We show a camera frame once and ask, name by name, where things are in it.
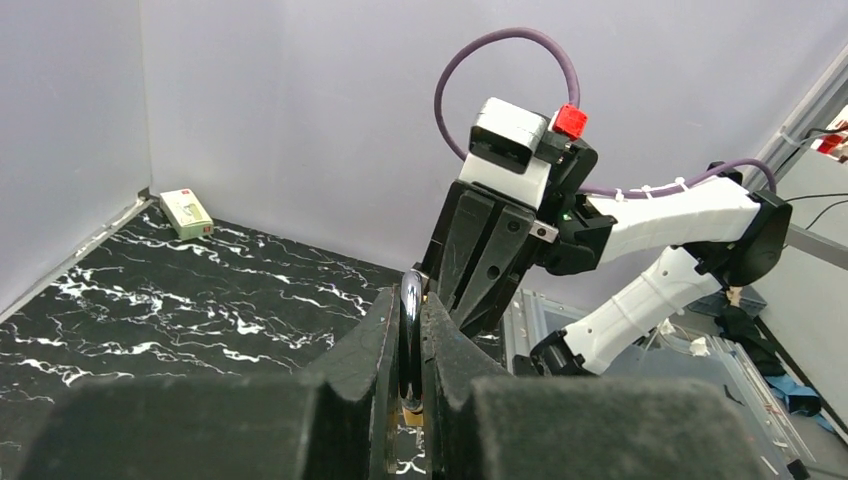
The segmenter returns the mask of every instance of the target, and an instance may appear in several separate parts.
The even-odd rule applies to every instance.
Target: red object
[[[588,121],[589,117],[579,108],[565,104],[559,109],[557,118],[554,119],[553,130],[568,135],[568,138],[572,140],[577,140],[583,135],[583,129],[586,128]]]
[[[822,139],[822,143],[817,150],[821,153],[828,154],[840,143],[842,143],[842,137],[840,135],[828,135]]]

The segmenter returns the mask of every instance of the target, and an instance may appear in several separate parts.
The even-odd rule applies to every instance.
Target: gray floor
[[[670,319],[674,324],[700,330],[704,333],[717,335],[718,328],[713,319],[705,315],[686,311],[683,315],[677,315]],[[848,475],[848,446],[836,435],[825,431],[812,418],[791,415],[792,424],[798,430],[801,438],[807,444],[813,456],[822,467]],[[813,473],[814,479],[834,478],[829,475]]]

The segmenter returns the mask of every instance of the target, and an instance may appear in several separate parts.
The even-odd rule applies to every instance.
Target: black cloth
[[[715,323],[722,329],[721,336],[742,345],[751,361],[764,377],[785,375],[775,346],[760,335],[754,318],[739,307],[726,306]]]

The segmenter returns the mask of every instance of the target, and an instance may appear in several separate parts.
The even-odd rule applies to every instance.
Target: black cable
[[[815,195],[801,195],[800,197],[787,198],[784,202],[794,202],[795,200],[807,200],[809,198],[829,198],[829,197],[848,197],[848,192],[843,193],[817,193]]]
[[[815,225],[815,224],[816,224],[816,222],[818,222],[818,221],[819,221],[819,219],[820,219],[820,218],[821,218],[821,217],[822,217],[825,213],[827,213],[827,211],[828,211],[828,210],[830,210],[831,208],[833,208],[833,207],[835,207],[835,206],[837,206],[837,205],[842,205],[843,203],[848,203],[848,200],[840,200],[840,201],[838,201],[838,202],[833,202],[833,203],[831,203],[830,205],[828,205],[828,206],[827,206],[824,210],[822,210],[821,212],[819,212],[819,214],[818,214],[818,215],[816,215],[816,218],[814,218],[814,219],[813,219],[813,221],[812,221],[812,222],[810,222],[810,224],[809,224],[809,225],[807,225],[807,228],[805,228],[804,230],[809,230],[809,229],[813,228],[813,225]]]
[[[807,130],[807,133],[804,134],[804,138],[802,138],[801,141],[799,142],[800,145],[795,147],[795,150],[793,150],[792,153],[790,153],[789,156],[786,157],[786,160],[784,160],[783,163],[781,163],[780,166],[777,167],[777,169],[774,171],[774,174],[777,175],[778,173],[780,173],[780,171],[783,170],[783,167],[785,167],[790,161],[792,161],[793,158],[795,158],[795,155],[797,155],[798,152],[801,151],[801,146],[804,144],[804,142],[806,142],[807,140],[810,139],[810,136],[813,133],[818,132],[818,133],[821,133],[822,135],[830,135],[830,134],[833,134],[833,133],[842,133],[842,132],[845,132],[845,131],[848,131],[848,125],[846,125],[844,127],[840,127],[840,128],[834,128],[833,130],[825,130],[825,129],[822,129],[822,128],[811,128],[811,129]]]

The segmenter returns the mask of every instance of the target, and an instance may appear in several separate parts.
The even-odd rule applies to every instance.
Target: red connector
[[[568,135],[571,140],[577,140],[583,135],[589,117],[574,105],[565,104],[559,109],[554,120],[553,130]]]

